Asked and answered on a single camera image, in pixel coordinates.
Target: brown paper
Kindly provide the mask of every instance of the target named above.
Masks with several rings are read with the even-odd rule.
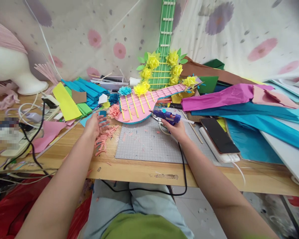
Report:
[[[86,102],[86,92],[78,92],[78,91],[72,90],[72,99],[76,104],[85,103]]]
[[[193,62],[193,60],[187,56],[185,56],[185,59],[187,59],[188,62],[183,64],[183,71],[180,74],[182,77],[192,76],[193,74],[195,76],[218,76],[219,81],[222,81],[222,82],[225,82],[225,83],[228,83],[231,85],[236,85],[239,83],[253,84],[253,85],[256,84],[250,80],[241,78],[240,76],[232,74],[228,71],[214,69],[209,66],[204,66],[202,64]]]

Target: blue paper flower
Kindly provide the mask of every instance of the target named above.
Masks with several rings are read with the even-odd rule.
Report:
[[[122,86],[119,89],[120,95],[129,95],[129,94],[131,94],[131,92],[132,92],[132,89],[128,86]]]
[[[111,105],[116,104],[119,101],[120,95],[119,94],[110,94],[109,96],[109,103]]]

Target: person's right hand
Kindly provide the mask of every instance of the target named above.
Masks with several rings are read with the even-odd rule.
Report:
[[[189,140],[188,135],[185,131],[185,126],[183,121],[179,121],[177,124],[172,126],[170,123],[168,123],[166,120],[162,119],[162,123],[167,127],[167,129],[170,131],[170,133],[174,136],[174,138],[182,144],[183,142]]]

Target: cutting mat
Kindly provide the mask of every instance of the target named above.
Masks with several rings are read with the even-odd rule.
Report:
[[[180,114],[182,118],[184,118],[182,112],[177,109],[168,109],[168,111],[173,114]],[[231,163],[221,164],[217,161],[204,138],[201,136],[199,126],[196,126],[195,130],[204,144],[201,144],[189,123],[185,122],[184,124],[187,135],[214,165],[233,167]],[[182,156],[177,141],[174,137],[162,133],[159,129],[158,122],[152,117],[138,124],[123,124],[115,158],[182,163]]]

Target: yellow paper flower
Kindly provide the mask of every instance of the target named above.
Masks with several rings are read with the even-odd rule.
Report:
[[[138,96],[144,95],[149,90],[149,83],[147,81],[140,82],[138,85],[134,86],[134,93]]]
[[[177,54],[177,51],[170,51],[169,50],[169,54],[168,56],[166,57],[166,63],[167,65],[170,65],[170,66],[176,66],[177,65],[177,62],[178,62],[178,54]]]
[[[172,68],[170,73],[172,76],[180,76],[182,71],[183,71],[183,65],[176,65]]]
[[[145,79],[145,80],[148,80],[150,77],[152,77],[152,70],[146,66],[139,73],[140,73],[141,78]]]
[[[192,87],[195,84],[197,84],[196,77],[194,77],[194,76],[188,76],[186,79],[183,79],[182,84],[185,85],[185,86],[187,86],[187,87]]]
[[[160,60],[160,53],[153,52],[152,54],[148,52],[148,60],[146,62],[146,66],[150,67],[152,70],[154,70],[156,67],[159,66],[159,60]]]
[[[177,85],[179,81],[179,77],[178,76],[173,76],[172,78],[169,79],[169,85]]]

